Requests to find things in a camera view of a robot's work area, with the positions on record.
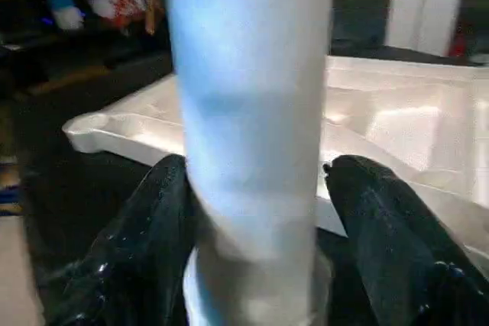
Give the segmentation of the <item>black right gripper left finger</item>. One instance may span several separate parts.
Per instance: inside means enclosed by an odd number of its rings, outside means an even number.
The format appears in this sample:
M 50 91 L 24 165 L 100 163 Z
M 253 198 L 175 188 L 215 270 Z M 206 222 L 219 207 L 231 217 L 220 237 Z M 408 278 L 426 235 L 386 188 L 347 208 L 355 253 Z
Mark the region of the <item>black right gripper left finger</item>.
M 183 275 L 196 242 L 196 200 L 182 156 L 153 166 L 64 280 L 48 325 L 187 325 Z

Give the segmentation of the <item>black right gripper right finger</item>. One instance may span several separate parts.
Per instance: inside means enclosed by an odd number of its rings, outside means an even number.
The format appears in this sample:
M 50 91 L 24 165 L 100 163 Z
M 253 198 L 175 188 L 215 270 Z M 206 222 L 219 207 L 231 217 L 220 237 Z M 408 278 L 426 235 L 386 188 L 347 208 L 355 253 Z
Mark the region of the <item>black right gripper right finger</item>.
M 323 165 L 380 325 L 486 325 L 488 280 L 411 186 L 369 158 Z

